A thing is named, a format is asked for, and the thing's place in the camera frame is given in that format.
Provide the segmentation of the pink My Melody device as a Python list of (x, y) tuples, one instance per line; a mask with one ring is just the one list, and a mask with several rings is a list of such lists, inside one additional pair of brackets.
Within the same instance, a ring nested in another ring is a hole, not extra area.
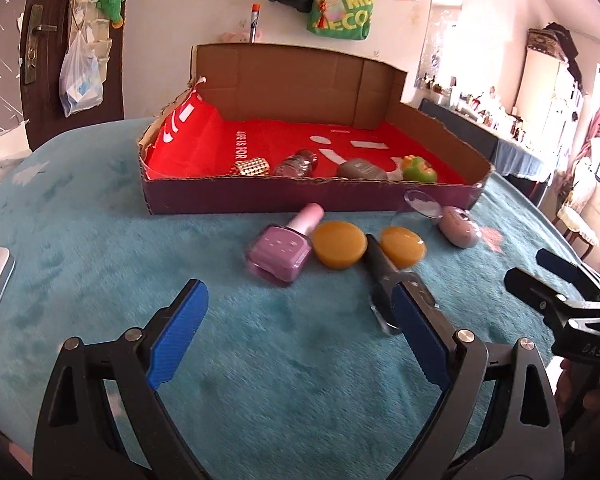
[(452, 245), (458, 248), (475, 247), (481, 240), (478, 224), (466, 210), (457, 207), (442, 208), (438, 229)]

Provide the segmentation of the orange round puck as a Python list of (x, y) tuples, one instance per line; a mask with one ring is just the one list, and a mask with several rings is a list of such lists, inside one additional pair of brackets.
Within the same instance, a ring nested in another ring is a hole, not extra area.
[(398, 269), (411, 268), (427, 253), (425, 242), (402, 226), (388, 226), (381, 232), (380, 247)]
[(314, 254), (332, 270), (344, 270), (358, 262), (367, 248), (367, 238), (353, 223), (341, 220), (321, 223), (312, 234)]

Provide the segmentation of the black nail polish bottle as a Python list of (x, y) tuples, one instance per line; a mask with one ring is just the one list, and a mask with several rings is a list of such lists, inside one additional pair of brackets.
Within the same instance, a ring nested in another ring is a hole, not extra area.
[(407, 281), (417, 288), (428, 306), (437, 307), (437, 301), (420, 276), (411, 271), (399, 270), (384, 253), (378, 240), (372, 234), (366, 234), (367, 247), (362, 263), (372, 278), (370, 290), (370, 310), (376, 316), (381, 330), (389, 336), (402, 333), (396, 318), (391, 311), (391, 292), (396, 284)]

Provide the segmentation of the pink nail polish bottle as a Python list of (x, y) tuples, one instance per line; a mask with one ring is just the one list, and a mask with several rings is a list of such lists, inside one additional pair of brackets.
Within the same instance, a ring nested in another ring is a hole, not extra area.
[(309, 203), (283, 226), (267, 226), (246, 252), (248, 268), (280, 286), (292, 284), (311, 255), (310, 235), (323, 217), (324, 209)]

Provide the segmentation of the dark side table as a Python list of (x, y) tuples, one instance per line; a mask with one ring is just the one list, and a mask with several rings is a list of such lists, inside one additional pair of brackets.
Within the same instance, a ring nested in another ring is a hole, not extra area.
[(547, 183), (553, 180), (552, 162), (540, 159), (514, 141), (500, 138), (496, 133), (472, 122), (457, 112), (422, 99), (418, 109), (437, 119), (460, 140), (483, 155), (502, 177), (515, 177), (531, 182)]

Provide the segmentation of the green squishy toy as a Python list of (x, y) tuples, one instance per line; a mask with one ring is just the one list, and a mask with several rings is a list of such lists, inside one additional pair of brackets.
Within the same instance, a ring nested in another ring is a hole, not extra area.
[(408, 155), (401, 160), (401, 174), (404, 181), (420, 183), (436, 183), (438, 180), (437, 171), (432, 168), (426, 159)]

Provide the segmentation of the teal fleece blanket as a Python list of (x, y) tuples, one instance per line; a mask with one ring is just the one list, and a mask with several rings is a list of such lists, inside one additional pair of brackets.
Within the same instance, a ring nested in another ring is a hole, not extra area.
[(260, 216), (153, 217), (140, 189), (143, 120), (58, 136), (0, 184), (0, 429), (30, 450), (62, 343), (143, 325), (191, 278), (210, 306), (159, 390), (217, 479), (383, 479), (439, 390), (381, 333), (365, 271), (310, 264), (278, 288), (242, 253)]

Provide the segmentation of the glitter nail polish bottle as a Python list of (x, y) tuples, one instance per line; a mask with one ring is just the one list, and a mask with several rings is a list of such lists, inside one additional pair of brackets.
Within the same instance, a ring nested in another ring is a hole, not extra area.
[(288, 178), (312, 177), (317, 165), (317, 154), (311, 150), (299, 150), (280, 162), (273, 174)]

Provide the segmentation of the red Miniso bag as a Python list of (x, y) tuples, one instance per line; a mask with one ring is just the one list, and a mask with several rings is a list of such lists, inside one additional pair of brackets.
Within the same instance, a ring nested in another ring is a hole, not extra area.
[(340, 164), (360, 158), (400, 181), (401, 160), (416, 155), (437, 171), (437, 184), (467, 183), (448, 162), (388, 122), (373, 130), (273, 119), (240, 122), (223, 118), (196, 90), (187, 91), (166, 113), (142, 161), (150, 180), (235, 174), (235, 162), (253, 157), (265, 158), (272, 176), (280, 162), (299, 150), (317, 154), (314, 178), (335, 177)]

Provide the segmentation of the white plastic bag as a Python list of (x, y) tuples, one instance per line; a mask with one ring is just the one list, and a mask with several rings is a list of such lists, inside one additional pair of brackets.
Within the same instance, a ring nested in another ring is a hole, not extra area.
[(64, 115), (70, 117), (102, 104), (104, 85), (98, 58), (78, 32), (69, 44), (59, 75), (59, 99)]

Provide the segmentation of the green tote bag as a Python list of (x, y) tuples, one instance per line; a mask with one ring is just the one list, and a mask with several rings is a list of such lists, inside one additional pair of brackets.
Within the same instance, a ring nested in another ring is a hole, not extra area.
[(362, 41), (370, 34), (374, 0), (313, 0), (306, 30), (315, 36)]

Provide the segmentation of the cardboard box tray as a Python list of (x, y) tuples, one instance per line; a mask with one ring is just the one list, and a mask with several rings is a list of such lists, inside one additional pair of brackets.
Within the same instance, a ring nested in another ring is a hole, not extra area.
[(402, 70), (279, 44), (201, 44), (138, 142), (152, 214), (389, 211), (408, 191), (470, 208), (492, 166), (402, 102)]

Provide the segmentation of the orange capped tube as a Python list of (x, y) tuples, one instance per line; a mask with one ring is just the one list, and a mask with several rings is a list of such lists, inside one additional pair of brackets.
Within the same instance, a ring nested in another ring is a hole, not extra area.
[(258, 39), (258, 27), (260, 18), (260, 4), (253, 3), (251, 6), (250, 13), (250, 25), (249, 25), (249, 42), (254, 44)]

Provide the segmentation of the hanging pocket organizer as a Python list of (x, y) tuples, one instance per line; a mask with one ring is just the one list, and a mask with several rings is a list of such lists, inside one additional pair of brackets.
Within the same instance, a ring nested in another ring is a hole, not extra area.
[(112, 45), (110, 21), (97, 6), (98, 0), (69, 0), (69, 41), (80, 32), (99, 61), (107, 61)]

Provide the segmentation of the dark wooden door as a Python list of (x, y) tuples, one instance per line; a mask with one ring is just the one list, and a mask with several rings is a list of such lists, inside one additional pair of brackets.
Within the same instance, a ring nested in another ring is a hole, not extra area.
[(123, 29), (99, 7), (104, 1), (27, 0), (21, 99), (31, 150), (65, 131), (124, 117)]

